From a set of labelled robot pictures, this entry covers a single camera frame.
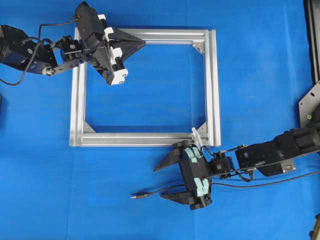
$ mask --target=aluminum frame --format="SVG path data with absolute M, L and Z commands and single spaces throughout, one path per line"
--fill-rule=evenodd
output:
M 202 143 L 221 145 L 220 98 L 218 83 L 216 31 L 199 29 L 121 29 L 146 41 L 147 44 L 192 45 L 203 54 L 205 77 L 206 122 L 197 129 Z M 77 28 L 75 39 L 80 39 Z M 97 133 L 86 122 L 87 63 L 72 72 L 70 146 L 142 147 L 169 146 L 191 140 L 191 133 Z

